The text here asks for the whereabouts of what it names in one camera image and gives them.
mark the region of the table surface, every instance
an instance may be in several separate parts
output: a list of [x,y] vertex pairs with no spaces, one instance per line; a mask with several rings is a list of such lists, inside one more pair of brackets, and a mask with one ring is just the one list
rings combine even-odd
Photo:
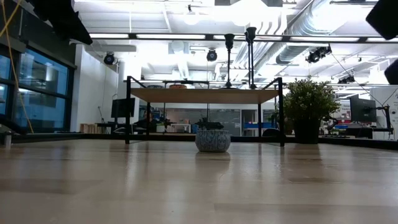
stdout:
[[149,103],[259,104],[278,96],[278,91],[131,88],[131,94]]

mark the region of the green plant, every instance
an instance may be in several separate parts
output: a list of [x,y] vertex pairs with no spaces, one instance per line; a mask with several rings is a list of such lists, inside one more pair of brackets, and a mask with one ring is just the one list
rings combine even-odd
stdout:
[[292,120],[322,119],[339,110],[340,104],[334,100],[334,92],[329,82],[317,83],[307,77],[289,83],[284,97],[286,117]]

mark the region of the computer monitor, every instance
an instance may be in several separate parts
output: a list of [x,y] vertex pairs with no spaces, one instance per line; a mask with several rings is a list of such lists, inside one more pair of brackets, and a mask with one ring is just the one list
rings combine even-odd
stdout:
[[351,121],[377,122],[376,102],[374,100],[351,97],[349,103],[351,108]]
[[[135,98],[130,99],[130,115],[134,116],[134,104]],[[112,101],[112,118],[124,118],[126,117],[126,99],[119,99]]]

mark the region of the black planter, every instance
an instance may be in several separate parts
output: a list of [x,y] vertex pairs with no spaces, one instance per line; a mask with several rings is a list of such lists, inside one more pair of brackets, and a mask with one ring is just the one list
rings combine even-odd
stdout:
[[297,143],[318,144],[320,120],[307,119],[294,121],[294,134]]

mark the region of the glass window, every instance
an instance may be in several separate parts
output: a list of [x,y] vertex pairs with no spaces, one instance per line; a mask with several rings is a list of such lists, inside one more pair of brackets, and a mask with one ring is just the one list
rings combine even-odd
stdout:
[[68,68],[32,50],[21,57],[19,83],[67,94]]
[[[33,130],[42,128],[63,128],[65,99],[19,89],[24,100],[26,113]],[[28,127],[21,101],[17,97],[16,116],[14,121],[22,127]]]
[[9,58],[0,55],[0,78],[10,78],[11,61]]
[[8,86],[0,84],[0,114],[6,114]]

